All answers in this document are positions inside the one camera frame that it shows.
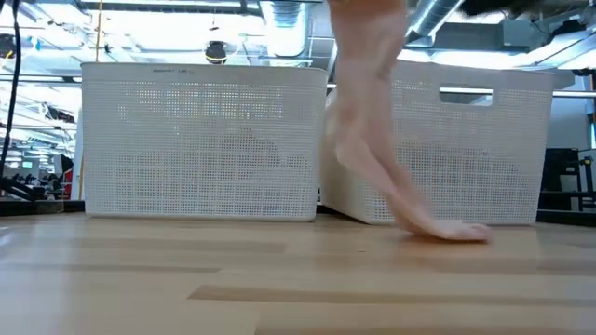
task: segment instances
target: ceiling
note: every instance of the ceiling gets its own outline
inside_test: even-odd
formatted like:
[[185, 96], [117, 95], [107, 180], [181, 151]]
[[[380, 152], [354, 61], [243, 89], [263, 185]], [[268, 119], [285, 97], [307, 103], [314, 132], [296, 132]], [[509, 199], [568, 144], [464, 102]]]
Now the ceiling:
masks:
[[[419, 7], [432, 2], [421, 0]], [[417, 1], [408, 3], [416, 15]], [[95, 61], [99, 7], [99, 0], [21, 4], [23, 78], [14, 120], [14, 142], [20, 148], [15, 150], [42, 147], [48, 154], [73, 154], [73, 122], [81, 106], [80, 64]], [[588, 1], [546, 0], [536, 13], [519, 17], [496, 12], [471, 19], [452, 11], [446, 18], [436, 22], [433, 34], [412, 40], [400, 57], [494, 68], [596, 66], [596, 11]], [[586, 29], [552, 39], [550, 33], [570, 19], [586, 23]], [[12, 24], [5, 6], [0, 34], [13, 34]], [[224, 41], [228, 65], [311, 66], [330, 70], [333, 80], [336, 48], [322, 0], [105, 0], [100, 38], [103, 62], [206, 64], [210, 41]], [[2, 60], [1, 65], [0, 123], [5, 123], [14, 60]], [[48, 106], [74, 120], [48, 117]]]

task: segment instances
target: white plastic basket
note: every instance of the white plastic basket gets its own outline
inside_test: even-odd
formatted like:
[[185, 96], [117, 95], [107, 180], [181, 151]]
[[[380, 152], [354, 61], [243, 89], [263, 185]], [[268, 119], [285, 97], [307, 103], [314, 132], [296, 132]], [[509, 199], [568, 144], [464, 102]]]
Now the white plastic basket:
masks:
[[[493, 103], [442, 102], [440, 87], [490, 88]], [[552, 89], [550, 74], [400, 62], [395, 150], [435, 218], [535, 221]], [[391, 223], [384, 198], [340, 166], [327, 142], [322, 147], [321, 202], [370, 224]]]
[[83, 65], [86, 211], [310, 221], [326, 74]]

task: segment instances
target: exposed duct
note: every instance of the exposed duct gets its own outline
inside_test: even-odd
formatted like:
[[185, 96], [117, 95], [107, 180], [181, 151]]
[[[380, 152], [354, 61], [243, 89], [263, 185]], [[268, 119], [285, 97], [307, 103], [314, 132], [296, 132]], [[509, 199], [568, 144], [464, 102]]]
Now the exposed duct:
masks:
[[296, 57], [302, 54], [306, 48], [308, 4], [261, 1], [261, 10], [267, 26], [270, 55]]
[[464, 0], [420, 0], [410, 19], [406, 43], [436, 33]]

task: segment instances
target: storage bin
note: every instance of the storage bin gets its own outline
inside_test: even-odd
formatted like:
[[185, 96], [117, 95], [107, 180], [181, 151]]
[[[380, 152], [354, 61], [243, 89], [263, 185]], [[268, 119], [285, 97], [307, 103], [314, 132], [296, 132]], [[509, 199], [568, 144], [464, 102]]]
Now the storage bin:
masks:
[[303, 68], [84, 64], [87, 213], [313, 220], [326, 80]]
[[[397, 159], [435, 218], [534, 222], [553, 77], [402, 61], [393, 80]], [[492, 96], [448, 94], [458, 87]], [[326, 141], [322, 147], [321, 202], [367, 223], [393, 222], [384, 198], [339, 165]]]

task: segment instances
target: light wood flooring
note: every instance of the light wood flooring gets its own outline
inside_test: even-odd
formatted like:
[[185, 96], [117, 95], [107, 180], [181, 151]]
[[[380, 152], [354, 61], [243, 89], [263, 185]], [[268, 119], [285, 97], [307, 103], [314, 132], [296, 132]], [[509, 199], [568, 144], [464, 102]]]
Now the light wood flooring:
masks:
[[0, 334], [596, 334], [596, 230], [2, 218]]

